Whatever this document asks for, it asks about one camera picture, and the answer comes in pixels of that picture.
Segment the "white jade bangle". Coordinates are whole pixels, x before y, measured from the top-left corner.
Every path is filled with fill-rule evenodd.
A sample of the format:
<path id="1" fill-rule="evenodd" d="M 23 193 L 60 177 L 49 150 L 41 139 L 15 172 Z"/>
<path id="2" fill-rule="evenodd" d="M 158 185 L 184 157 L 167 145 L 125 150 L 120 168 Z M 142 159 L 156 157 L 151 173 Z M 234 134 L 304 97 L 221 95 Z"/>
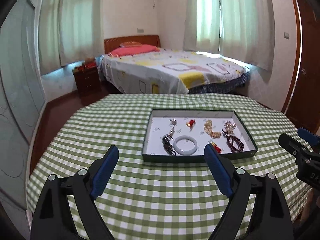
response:
<path id="1" fill-rule="evenodd" d="M 198 148 L 197 141 L 188 135 L 182 135 L 175 139 L 174 150 L 179 155 L 193 155 Z"/>

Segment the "green white tray box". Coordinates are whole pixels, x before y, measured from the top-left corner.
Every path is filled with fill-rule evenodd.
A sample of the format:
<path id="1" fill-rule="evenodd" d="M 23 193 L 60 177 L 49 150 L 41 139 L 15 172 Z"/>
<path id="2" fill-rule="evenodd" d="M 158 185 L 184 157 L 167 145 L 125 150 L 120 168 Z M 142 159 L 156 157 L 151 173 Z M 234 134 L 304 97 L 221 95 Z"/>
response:
<path id="1" fill-rule="evenodd" d="M 170 119 L 176 119 L 173 137 L 168 137 L 172 126 Z M 193 130 L 186 123 L 194 119 Z M 236 124 L 233 135 L 224 132 L 224 123 L 231 121 Z M 177 137 L 188 135 L 198 144 L 193 155 L 179 155 L 173 144 Z M 150 163 L 201 163 L 204 161 L 204 148 L 212 142 L 221 148 L 223 157 L 228 159 L 243 159 L 253 157 L 258 147 L 247 127 L 236 111 L 230 110 L 179 110 L 153 109 L 148 122 L 143 144 L 142 157 Z"/>

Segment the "white curtain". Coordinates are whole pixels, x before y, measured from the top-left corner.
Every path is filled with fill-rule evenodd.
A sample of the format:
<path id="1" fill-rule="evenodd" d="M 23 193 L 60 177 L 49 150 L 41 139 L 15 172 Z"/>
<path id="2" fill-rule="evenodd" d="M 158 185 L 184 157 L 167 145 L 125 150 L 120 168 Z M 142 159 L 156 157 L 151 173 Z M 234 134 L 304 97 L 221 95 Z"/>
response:
<path id="1" fill-rule="evenodd" d="M 183 49 L 272 70 L 272 0 L 187 0 Z"/>
<path id="2" fill-rule="evenodd" d="M 102 52 L 101 0 L 42 0 L 39 19 L 41 75 Z"/>

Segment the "silver crystal brooch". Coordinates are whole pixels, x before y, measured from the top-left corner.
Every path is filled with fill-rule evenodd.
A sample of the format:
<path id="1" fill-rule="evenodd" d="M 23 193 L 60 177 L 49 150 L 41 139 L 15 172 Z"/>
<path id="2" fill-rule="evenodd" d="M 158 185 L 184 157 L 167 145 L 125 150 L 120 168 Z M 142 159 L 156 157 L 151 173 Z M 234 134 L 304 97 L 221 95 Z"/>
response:
<path id="1" fill-rule="evenodd" d="M 170 126 L 174 127 L 177 125 L 177 120 L 176 119 L 170 119 Z"/>

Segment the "right white curtain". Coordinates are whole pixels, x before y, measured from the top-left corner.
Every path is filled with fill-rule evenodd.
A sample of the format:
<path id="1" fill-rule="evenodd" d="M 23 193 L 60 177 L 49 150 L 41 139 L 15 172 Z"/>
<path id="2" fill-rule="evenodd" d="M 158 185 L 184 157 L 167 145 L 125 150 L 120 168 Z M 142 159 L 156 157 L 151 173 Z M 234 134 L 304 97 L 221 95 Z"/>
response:
<path id="1" fill-rule="evenodd" d="M 183 49 L 272 70 L 272 0 L 187 0 Z"/>

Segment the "left white curtain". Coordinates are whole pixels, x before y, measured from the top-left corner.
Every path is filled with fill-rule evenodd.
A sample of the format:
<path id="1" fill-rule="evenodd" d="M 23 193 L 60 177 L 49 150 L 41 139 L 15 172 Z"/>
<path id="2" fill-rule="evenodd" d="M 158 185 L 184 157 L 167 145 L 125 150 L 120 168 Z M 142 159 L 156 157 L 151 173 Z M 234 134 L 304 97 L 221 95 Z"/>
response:
<path id="1" fill-rule="evenodd" d="M 42 0 L 39 19 L 41 75 L 102 52 L 101 0 Z"/>

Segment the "orange patterned pillow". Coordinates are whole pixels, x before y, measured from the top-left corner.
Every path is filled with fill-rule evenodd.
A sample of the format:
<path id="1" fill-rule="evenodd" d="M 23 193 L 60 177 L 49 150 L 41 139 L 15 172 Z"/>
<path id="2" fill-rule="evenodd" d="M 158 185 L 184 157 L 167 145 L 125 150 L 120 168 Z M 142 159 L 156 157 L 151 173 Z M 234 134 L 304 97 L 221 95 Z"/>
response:
<path id="1" fill-rule="evenodd" d="M 131 47 L 140 47 L 142 46 L 141 43 L 137 41 L 126 41 L 119 45 L 121 48 L 131 48 Z"/>

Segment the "pink pearl brooch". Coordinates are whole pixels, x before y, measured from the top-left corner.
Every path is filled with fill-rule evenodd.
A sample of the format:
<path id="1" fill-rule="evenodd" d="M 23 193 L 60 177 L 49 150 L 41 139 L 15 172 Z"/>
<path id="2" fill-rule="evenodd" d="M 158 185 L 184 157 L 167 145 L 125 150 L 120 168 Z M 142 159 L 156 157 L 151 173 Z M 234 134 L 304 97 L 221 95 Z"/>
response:
<path id="1" fill-rule="evenodd" d="M 224 132 L 228 135 L 233 135 L 234 134 L 234 130 L 236 128 L 236 124 L 234 122 L 231 122 L 231 121 L 226 121 L 224 123 L 224 127 L 225 127 L 225 130 Z"/>

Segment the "bed with patterned sheet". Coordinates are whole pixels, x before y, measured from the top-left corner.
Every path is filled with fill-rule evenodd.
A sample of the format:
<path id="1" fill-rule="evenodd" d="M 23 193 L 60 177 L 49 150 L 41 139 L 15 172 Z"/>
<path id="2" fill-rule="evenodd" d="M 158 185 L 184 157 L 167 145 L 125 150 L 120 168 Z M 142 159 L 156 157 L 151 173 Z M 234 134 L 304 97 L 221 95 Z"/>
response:
<path id="1" fill-rule="evenodd" d="M 125 94 L 226 94 L 250 79 L 249 69 L 221 56 L 160 48 L 100 57 L 104 78 Z"/>

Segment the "dark wooden nightstand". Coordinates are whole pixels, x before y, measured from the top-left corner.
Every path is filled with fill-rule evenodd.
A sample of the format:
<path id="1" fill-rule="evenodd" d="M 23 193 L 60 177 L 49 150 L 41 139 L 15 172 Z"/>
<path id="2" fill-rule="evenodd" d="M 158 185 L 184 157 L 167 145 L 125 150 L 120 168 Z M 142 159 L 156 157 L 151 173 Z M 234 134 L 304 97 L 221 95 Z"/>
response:
<path id="1" fill-rule="evenodd" d="M 97 66 L 82 65 L 73 69 L 73 76 L 80 97 L 101 91 Z"/>

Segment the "silver rhinestone hair clip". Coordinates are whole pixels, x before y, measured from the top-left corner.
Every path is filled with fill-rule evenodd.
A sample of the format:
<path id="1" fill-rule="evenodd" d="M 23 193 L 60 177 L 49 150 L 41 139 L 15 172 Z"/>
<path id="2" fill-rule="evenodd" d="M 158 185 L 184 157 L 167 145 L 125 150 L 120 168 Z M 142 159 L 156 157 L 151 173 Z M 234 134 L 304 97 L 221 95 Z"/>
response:
<path id="1" fill-rule="evenodd" d="M 174 135 L 174 133 L 175 133 L 175 129 L 174 129 L 174 127 L 172 127 L 172 128 L 170 129 L 169 133 L 167 134 L 167 136 L 172 138 L 173 135 Z"/>

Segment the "red knot gold charm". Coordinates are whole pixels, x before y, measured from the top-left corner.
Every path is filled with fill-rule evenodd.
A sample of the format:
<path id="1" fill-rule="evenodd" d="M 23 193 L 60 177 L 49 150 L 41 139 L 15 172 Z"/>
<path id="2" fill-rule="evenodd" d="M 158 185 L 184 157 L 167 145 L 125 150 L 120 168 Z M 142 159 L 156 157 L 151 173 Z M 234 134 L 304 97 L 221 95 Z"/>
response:
<path id="1" fill-rule="evenodd" d="M 190 131 L 193 130 L 195 125 L 196 125 L 196 121 L 194 119 L 191 119 L 186 123 L 186 126 L 190 129 Z"/>

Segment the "red boxes on nightstand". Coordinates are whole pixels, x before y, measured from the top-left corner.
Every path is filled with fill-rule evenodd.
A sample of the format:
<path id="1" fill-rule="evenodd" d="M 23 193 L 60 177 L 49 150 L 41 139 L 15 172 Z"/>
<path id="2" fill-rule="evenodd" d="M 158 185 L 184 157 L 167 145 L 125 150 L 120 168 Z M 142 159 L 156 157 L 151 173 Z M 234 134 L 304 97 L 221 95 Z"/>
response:
<path id="1" fill-rule="evenodd" d="M 95 68 L 97 66 L 96 59 L 94 57 L 92 58 L 87 58 L 85 61 L 82 63 L 82 65 L 75 67 L 73 69 L 73 73 L 77 72 L 85 72 L 91 68 Z"/>

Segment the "pink pillow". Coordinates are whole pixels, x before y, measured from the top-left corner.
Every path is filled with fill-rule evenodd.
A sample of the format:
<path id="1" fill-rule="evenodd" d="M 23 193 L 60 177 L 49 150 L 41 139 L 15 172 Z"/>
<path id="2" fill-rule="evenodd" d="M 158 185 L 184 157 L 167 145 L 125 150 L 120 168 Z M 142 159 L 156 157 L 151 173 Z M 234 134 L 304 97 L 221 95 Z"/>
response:
<path id="1" fill-rule="evenodd" d="M 143 53 L 150 53 L 154 51 L 158 52 L 160 51 L 160 49 L 157 46 L 143 44 L 141 46 L 136 46 L 136 47 L 119 47 L 109 52 L 108 56 L 123 57 L 123 56 L 137 55 L 137 54 L 143 54 Z"/>

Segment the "wooden headboard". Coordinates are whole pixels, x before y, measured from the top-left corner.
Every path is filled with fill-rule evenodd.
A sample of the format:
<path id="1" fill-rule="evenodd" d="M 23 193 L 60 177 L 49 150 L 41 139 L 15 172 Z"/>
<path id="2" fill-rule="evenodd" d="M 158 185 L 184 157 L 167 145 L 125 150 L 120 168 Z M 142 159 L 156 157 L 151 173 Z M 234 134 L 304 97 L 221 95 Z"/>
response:
<path id="1" fill-rule="evenodd" d="M 105 54 L 120 47 L 122 43 L 140 43 L 149 44 L 157 47 L 161 47 L 160 38 L 158 35 L 137 35 L 137 36 L 122 36 L 104 39 L 104 52 Z"/>

